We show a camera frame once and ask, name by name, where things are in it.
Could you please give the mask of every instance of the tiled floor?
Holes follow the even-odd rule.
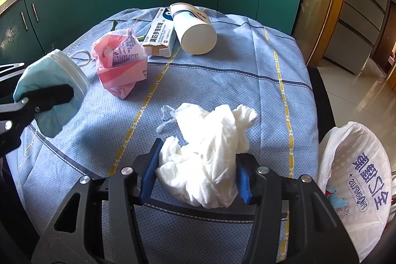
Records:
[[[318,66],[333,109],[336,126],[359,122],[375,133],[396,170],[396,95],[371,59],[357,77],[322,60]]]

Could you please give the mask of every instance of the yellow stripe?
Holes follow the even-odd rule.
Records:
[[[157,80],[155,81],[155,83],[152,85],[147,97],[144,99],[142,107],[140,108],[139,112],[136,114],[135,118],[133,119],[132,125],[131,125],[130,129],[128,130],[128,132],[127,132],[127,134],[125,136],[124,143],[122,144],[121,148],[119,149],[119,151],[118,151],[118,153],[116,155],[116,159],[114,160],[114,164],[110,168],[110,171],[108,173],[109,176],[114,175],[114,173],[116,172],[118,164],[120,163],[120,160],[121,160],[122,155],[124,154],[124,151],[125,151],[128,143],[129,143],[129,140],[131,139],[131,137],[133,135],[133,132],[136,129],[136,126],[137,126],[137,124],[139,122],[140,117],[142,116],[144,110],[148,106],[152,95],[154,94],[155,90],[157,90],[158,85],[160,84],[162,78],[164,77],[166,71],[168,70],[169,64],[173,62],[174,58],[176,57],[177,53],[179,52],[179,49],[180,49],[180,47],[169,58],[168,62],[164,66],[164,69],[162,70],[162,72],[157,77]]]
[[[289,177],[293,178],[293,176],[294,176],[294,151],[293,151],[294,137],[293,137],[292,124],[290,123],[289,107],[288,107],[288,102],[286,100],[285,89],[284,89],[283,82],[282,82],[282,74],[280,72],[278,54],[276,53],[274,47],[271,45],[267,28],[265,28],[265,38],[266,38],[269,46],[272,48],[272,51],[274,52],[275,67],[276,67],[276,72],[278,74],[280,92],[281,92],[283,104],[285,106],[286,127],[288,128],[288,132],[289,132]],[[288,219],[286,220],[285,237],[282,241],[281,248],[280,248],[280,260],[281,261],[283,261],[286,258],[287,245],[288,245],[288,241],[289,241],[289,224],[290,224],[290,222],[289,222],[289,217],[288,217]]]

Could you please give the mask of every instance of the blue gripper pad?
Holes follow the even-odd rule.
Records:
[[[137,171],[141,178],[139,201],[144,204],[151,196],[152,189],[157,179],[155,170],[158,168],[158,158],[163,141],[157,138],[149,153],[136,157],[132,168]]]
[[[253,155],[248,153],[236,155],[236,186],[239,196],[248,205],[257,203],[257,198],[254,198],[251,189],[256,181],[255,171],[258,166]]]

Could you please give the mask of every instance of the white cardboard box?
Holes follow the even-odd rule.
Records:
[[[171,13],[161,7],[142,43],[147,55],[171,57],[175,44],[176,32]]]

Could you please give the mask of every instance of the white crumpled cloth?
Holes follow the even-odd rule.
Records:
[[[249,150],[246,129],[254,125],[254,109],[239,105],[235,110],[227,105],[212,112],[196,104],[183,103],[176,110],[169,106],[174,118],[158,127],[176,121],[183,138],[170,136],[160,152],[157,177],[178,200],[205,208],[228,207],[238,194],[235,184],[237,153]]]

